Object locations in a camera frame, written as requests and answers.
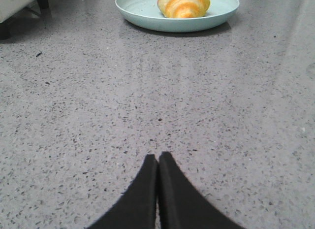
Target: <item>plate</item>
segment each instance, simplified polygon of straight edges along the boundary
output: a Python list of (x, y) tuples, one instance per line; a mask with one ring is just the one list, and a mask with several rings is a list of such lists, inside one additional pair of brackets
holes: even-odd
[(210, 0), (204, 17), (166, 18), (157, 5), (158, 0), (115, 0), (122, 16), (129, 22), (154, 31), (195, 32), (223, 24), (239, 6), (238, 0)]

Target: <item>croissant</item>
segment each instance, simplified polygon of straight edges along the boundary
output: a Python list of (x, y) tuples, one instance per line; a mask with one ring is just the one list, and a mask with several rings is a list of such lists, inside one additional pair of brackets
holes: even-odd
[(210, 0), (157, 0), (157, 5), (167, 18), (193, 18), (206, 14)]

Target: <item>speckled quartz countertop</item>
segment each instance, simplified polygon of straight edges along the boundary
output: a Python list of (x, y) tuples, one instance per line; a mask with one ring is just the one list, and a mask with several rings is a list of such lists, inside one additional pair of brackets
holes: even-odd
[(315, 0), (184, 34), (49, 1), (0, 44), (1, 229), (86, 228), (162, 151), (245, 228), (315, 228)]

